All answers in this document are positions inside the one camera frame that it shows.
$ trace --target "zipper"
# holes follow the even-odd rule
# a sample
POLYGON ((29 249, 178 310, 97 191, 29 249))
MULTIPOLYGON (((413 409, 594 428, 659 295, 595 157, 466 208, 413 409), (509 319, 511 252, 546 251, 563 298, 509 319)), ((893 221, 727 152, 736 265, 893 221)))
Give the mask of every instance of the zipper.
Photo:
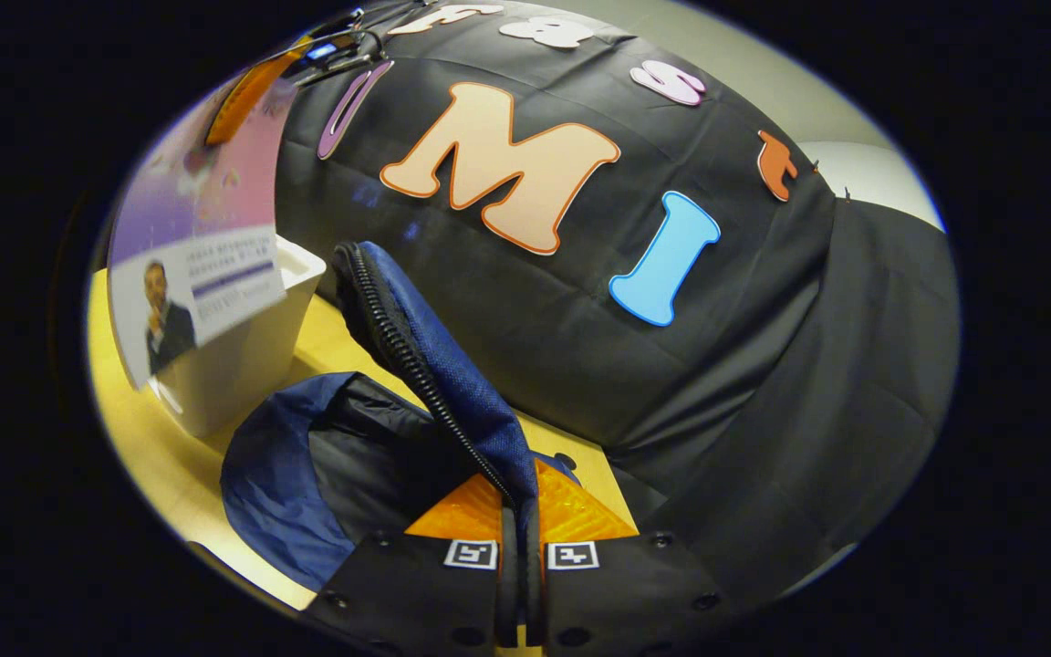
POLYGON ((489 463, 489 458, 486 458, 485 454, 478 452, 476 446, 473 446, 473 442, 465 435, 460 425, 456 422, 446 401, 444 401, 437 383, 435 383, 435 379, 427 371, 425 364, 417 357, 416 350, 405 340, 399 332, 399 328, 396 328, 396 324, 388 315, 388 310, 384 307, 383 300, 379 299, 375 280, 371 278, 371 270, 368 269, 368 263, 363 259, 363 249, 358 245, 351 245, 348 252, 350 254, 351 273, 353 273, 355 279, 355 288, 358 290, 359 296, 362 296, 363 311, 367 314, 372 340, 378 336, 379 349, 384 352, 384 357, 392 366, 396 366, 399 369, 400 378, 404 378, 414 394, 429 407, 429 412, 437 419, 438 425, 446 428, 446 431, 459 442, 465 452, 470 453, 470 456, 476 461, 485 477, 497 490, 501 491, 501 495, 504 495, 504 498, 509 499, 510 507, 516 512, 520 508, 518 507, 516 496, 509 491, 509 486, 506 486, 504 479, 497 473, 492 463, 489 463))

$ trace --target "blue fabric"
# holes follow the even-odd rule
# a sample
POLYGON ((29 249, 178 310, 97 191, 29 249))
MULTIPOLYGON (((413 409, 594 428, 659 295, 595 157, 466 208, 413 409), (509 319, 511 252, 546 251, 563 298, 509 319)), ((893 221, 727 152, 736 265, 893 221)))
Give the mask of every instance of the blue fabric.
POLYGON ((404 310, 412 337, 465 435, 493 463, 514 495, 522 500, 536 498, 533 453, 513 409, 444 328, 396 261, 374 243, 363 242, 359 246, 375 261, 393 299, 404 310))
POLYGON ((222 465, 222 502, 233 531, 314 592, 355 546, 318 494, 308 432, 354 375, 327 374, 274 392, 233 433, 222 465))

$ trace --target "man in suit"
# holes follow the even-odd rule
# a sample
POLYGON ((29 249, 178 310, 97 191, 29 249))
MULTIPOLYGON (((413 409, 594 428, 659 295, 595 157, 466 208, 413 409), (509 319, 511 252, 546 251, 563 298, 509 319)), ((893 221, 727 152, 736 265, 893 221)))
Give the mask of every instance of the man in suit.
POLYGON ((145 344, 148 346, 148 370, 157 374, 172 358, 197 346, 192 315, 187 308, 170 302, 166 292, 164 265, 153 261, 145 267, 145 296, 151 307, 145 344))

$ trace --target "flyer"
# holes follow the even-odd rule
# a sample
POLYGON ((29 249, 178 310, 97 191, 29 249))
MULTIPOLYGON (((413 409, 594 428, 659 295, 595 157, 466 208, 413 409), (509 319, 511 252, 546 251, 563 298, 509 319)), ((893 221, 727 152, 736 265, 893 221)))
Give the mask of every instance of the flyer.
POLYGON ((108 304, 130 384, 283 301, 274 163, 296 88, 275 80, 228 142, 205 135, 229 80, 154 142, 115 217, 108 304))

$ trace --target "foam letter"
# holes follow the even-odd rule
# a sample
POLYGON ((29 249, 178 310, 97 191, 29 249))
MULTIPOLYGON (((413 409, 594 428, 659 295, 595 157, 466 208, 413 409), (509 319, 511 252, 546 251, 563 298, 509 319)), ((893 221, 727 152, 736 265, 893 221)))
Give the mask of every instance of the foam letter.
POLYGON ((389 29, 388 37, 396 34, 427 32, 432 29, 433 24, 437 21, 440 24, 454 24, 454 22, 474 16, 474 14, 496 14, 500 11, 500 4, 447 4, 429 16, 417 18, 409 24, 401 24, 395 29, 389 29))
POLYGON ((363 71, 358 78, 351 81, 350 86, 347 87, 347 93, 343 94, 343 98, 338 100, 335 111, 330 114, 330 118, 327 120, 327 127, 322 130, 322 137, 318 138, 316 153, 321 161, 330 158, 330 153, 334 152, 335 146, 338 146, 338 142, 343 139, 343 134, 347 132, 347 126, 355 118, 355 111, 358 111, 359 105, 363 105, 363 100, 367 99, 368 91, 371 91, 376 82, 395 63, 395 61, 388 59, 388 61, 376 66, 375 69, 363 71))
POLYGON ((459 82, 452 104, 399 163, 379 180, 409 197, 440 188, 435 171, 454 152, 449 203, 465 209, 517 178, 503 201, 480 219, 497 235, 538 254, 558 250, 558 224, 571 201, 601 163, 618 161, 616 142, 585 125, 564 123, 513 143, 514 97, 495 86, 459 82))
POLYGON ((760 136, 760 141, 764 142, 764 146, 760 147, 760 155, 757 156, 760 179, 764 180, 764 184, 777 200, 788 201, 789 190, 785 187, 785 172, 788 171, 791 178, 798 176, 798 167, 789 162, 789 149, 763 129, 758 130, 757 135, 760 136))
POLYGON ((534 41, 551 48, 578 48, 578 42, 595 37, 595 32, 575 21, 561 18, 531 18, 522 24, 501 25, 506 37, 533 38, 534 41))
POLYGON ((672 64, 656 62, 655 59, 647 59, 642 65, 641 69, 631 69, 631 80, 675 100, 676 103, 700 104, 700 95, 704 93, 704 83, 700 79, 693 78, 672 64))
POLYGON ((679 191, 664 192, 663 209, 667 214, 639 264, 610 284, 611 295, 622 308, 656 326, 672 324, 672 300, 680 284, 704 246, 721 238, 716 221, 679 191))

